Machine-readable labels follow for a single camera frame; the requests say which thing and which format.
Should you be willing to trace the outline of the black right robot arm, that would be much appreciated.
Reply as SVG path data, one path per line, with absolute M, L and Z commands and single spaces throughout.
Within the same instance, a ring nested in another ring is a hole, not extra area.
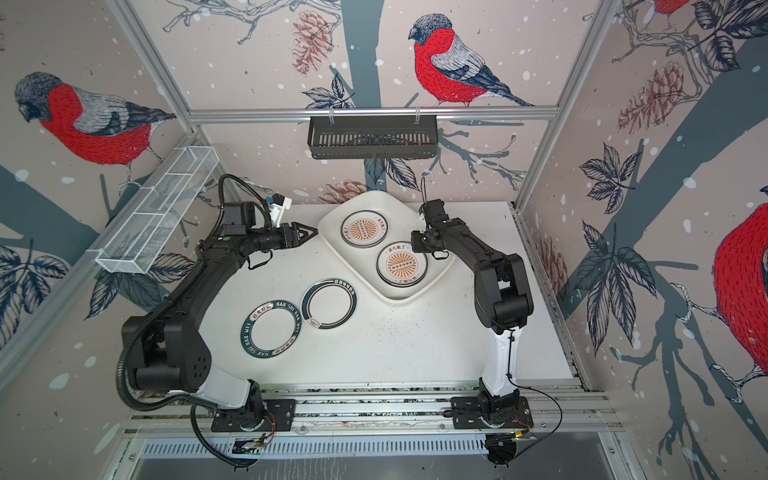
M 490 398 L 512 394 L 517 389 L 514 361 L 522 329 L 534 311 L 525 262 L 518 254 L 489 246 L 463 220 L 449 217 L 437 201 L 423 204 L 419 214 L 425 227 L 411 233 L 413 251 L 433 258 L 447 252 L 472 272 L 475 313 L 492 333 L 480 386 Z

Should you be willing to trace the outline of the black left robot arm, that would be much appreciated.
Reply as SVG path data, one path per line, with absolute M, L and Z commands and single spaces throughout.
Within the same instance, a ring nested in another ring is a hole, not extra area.
M 115 374 L 123 403 L 135 411 L 174 402 L 219 410 L 244 407 L 253 383 L 214 363 L 200 325 L 221 288 L 251 254 L 298 248 L 317 235 L 315 227 L 298 222 L 217 227 L 198 245 L 197 262 L 170 296 L 151 313 L 124 323 Z

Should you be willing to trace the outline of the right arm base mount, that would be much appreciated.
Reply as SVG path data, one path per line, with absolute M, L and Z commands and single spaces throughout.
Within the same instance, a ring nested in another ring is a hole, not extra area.
M 528 401 L 518 392 L 500 397 L 452 397 L 448 411 L 457 430 L 531 430 L 534 424 Z

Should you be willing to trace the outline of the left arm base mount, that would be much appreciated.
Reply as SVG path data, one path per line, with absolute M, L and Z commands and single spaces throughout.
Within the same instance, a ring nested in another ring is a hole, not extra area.
M 239 409 L 214 413 L 211 430 L 216 433 L 288 432 L 297 402 L 294 399 L 262 400 Z

